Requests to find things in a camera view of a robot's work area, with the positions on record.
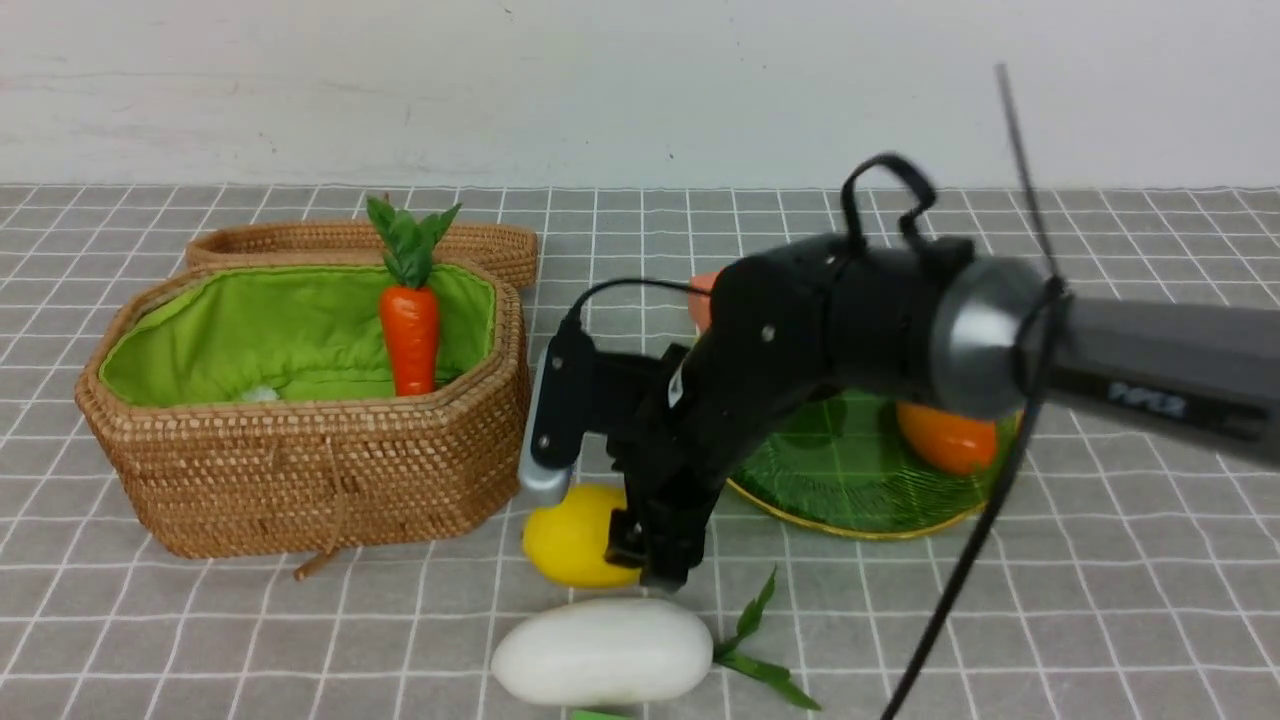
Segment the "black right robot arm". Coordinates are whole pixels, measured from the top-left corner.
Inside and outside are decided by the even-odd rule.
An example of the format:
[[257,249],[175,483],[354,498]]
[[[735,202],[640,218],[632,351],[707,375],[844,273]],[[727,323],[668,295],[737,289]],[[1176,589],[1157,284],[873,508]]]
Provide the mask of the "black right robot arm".
[[627,507],[605,560],[680,588],[721,489],[817,395],[855,389],[977,420],[1046,400],[1277,462],[1277,313],[1073,299],[1015,258],[943,238],[868,249],[837,234],[754,254],[710,291],[608,447]]

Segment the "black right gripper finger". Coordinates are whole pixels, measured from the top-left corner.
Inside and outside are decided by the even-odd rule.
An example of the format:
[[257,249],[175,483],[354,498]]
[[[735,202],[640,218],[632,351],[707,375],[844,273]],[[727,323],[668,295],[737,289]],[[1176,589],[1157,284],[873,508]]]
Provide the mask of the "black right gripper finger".
[[645,587],[675,593],[705,553],[709,512],[649,510],[645,515]]
[[646,566],[643,525],[630,509],[612,509],[604,560],[617,568],[641,570]]

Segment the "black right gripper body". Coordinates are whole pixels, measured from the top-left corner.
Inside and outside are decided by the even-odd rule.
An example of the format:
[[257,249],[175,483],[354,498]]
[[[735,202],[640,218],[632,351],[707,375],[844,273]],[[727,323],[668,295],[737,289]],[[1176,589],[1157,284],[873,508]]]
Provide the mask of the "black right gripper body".
[[672,351],[608,448],[645,539],[649,510],[709,512],[724,482],[815,398],[870,391],[852,325],[865,240],[819,234],[740,258],[710,292],[710,325]]

